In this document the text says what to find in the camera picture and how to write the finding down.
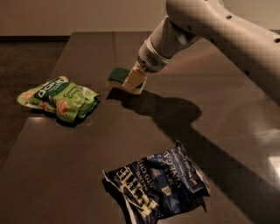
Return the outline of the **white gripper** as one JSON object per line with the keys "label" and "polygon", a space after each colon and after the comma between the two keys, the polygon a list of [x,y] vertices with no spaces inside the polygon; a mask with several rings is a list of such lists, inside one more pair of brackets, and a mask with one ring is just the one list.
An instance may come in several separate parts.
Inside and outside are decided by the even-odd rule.
{"label": "white gripper", "polygon": [[131,69],[122,86],[140,95],[147,81],[146,73],[161,71],[178,52],[199,39],[199,36],[182,30],[165,17],[140,47],[136,60],[139,67]]}

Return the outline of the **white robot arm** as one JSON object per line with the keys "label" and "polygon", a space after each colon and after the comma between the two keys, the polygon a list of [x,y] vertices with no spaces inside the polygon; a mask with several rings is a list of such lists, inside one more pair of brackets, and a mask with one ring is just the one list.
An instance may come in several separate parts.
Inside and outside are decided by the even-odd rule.
{"label": "white robot arm", "polygon": [[222,0],[166,0],[167,16],[140,47],[122,84],[133,91],[200,38],[214,44],[271,100],[280,101],[280,37],[228,11]]}

